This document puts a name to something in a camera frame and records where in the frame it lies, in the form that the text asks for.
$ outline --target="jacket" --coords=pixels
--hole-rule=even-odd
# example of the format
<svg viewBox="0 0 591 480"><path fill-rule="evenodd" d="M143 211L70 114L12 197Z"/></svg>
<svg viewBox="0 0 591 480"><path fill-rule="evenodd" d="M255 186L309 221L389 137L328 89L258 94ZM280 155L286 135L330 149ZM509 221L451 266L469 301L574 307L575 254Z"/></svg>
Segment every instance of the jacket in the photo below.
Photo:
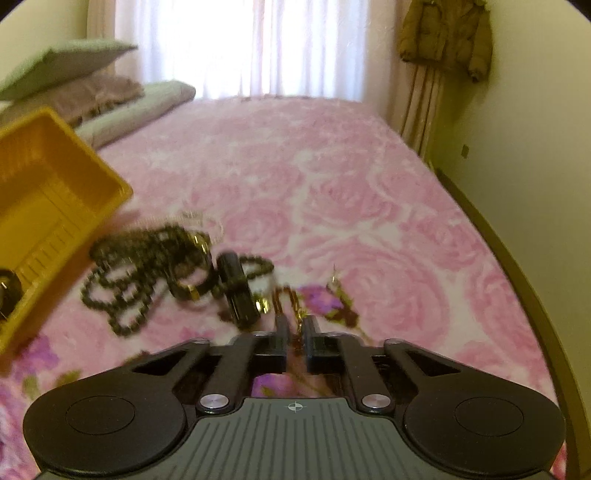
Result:
<svg viewBox="0 0 591 480"><path fill-rule="evenodd" d="M483 0L412 0L398 53L403 61L463 69L474 82L488 76L492 31Z"/></svg>

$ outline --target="stack of pillows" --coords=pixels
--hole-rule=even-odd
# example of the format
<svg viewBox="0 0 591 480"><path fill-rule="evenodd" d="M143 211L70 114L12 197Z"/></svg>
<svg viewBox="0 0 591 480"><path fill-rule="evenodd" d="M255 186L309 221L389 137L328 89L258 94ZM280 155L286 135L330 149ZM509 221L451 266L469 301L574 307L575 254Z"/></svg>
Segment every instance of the stack of pillows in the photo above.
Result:
<svg viewBox="0 0 591 480"><path fill-rule="evenodd" d="M55 110L76 133L98 148L193 99L181 82L145 87L104 69L137 46L117 40L73 40L21 63L0 82L0 127L43 106Z"/></svg>

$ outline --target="bed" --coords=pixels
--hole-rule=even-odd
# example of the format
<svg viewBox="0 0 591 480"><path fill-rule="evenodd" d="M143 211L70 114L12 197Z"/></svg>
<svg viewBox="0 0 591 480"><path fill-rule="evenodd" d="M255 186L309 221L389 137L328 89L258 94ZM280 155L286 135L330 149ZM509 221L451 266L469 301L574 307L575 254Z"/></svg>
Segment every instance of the bed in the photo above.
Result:
<svg viewBox="0 0 591 480"><path fill-rule="evenodd" d="M280 284L325 284L333 266L368 343L403 338L556 401L541 349L509 281L434 174L364 106L306 98L192 102L99 151L133 187L114 225L199 210L220 220L216 246L271 258ZM229 342L212 301L163 296L147 327L117 338L80 301L83 279L0 384L0 478L31 479L22 438L31 399L141 351L206 337ZM320 318L323 330L346 330ZM272 328L272 317L261 329ZM295 370L277 396L322 391ZM564 478L566 449L553 468Z"/></svg>

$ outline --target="curtain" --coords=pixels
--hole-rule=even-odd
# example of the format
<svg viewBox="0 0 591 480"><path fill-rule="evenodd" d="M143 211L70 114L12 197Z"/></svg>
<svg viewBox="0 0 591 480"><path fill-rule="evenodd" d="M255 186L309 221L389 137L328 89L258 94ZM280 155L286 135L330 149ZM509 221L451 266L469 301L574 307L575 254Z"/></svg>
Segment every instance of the curtain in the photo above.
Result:
<svg viewBox="0 0 591 480"><path fill-rule="evenodd" d="M117 74L175 78L197 98L304 95L367 103L424 156L441 74L403 63L410 0L90 0L89 36L139 49Z"/></svg>

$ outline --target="rose pattern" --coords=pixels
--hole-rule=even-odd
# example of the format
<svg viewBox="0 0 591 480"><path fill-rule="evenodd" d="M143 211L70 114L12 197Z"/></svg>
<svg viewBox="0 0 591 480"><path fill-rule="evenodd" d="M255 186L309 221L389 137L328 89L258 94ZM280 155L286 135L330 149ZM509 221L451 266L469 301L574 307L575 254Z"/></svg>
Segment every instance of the rose pattern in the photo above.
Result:
<svg viewBox="0 0 591 480"><path fill-rule="evenodd" d="M321 315L333 265L360 314L368 343L404 338L556 396L543 356L511 286L478 233L435 175L366 106L302 98L193 102L105 147L101 157L134 188L113 218L204 210L222 221L226 248L267 255L276 282L304 286ZM65 372L85 377L193 337L223 345L238 333L220 321L222 302L182 303L163 294L146 328L114 337L104 315L85 308L83 279L0 385L0 478L30 480L37 467L22 438L30 403ZM272 315L259 328L271 328ZM290 358L285 375L258 378L253 393L330 394ZM564 478L566 449L553 473Z"/></svg>

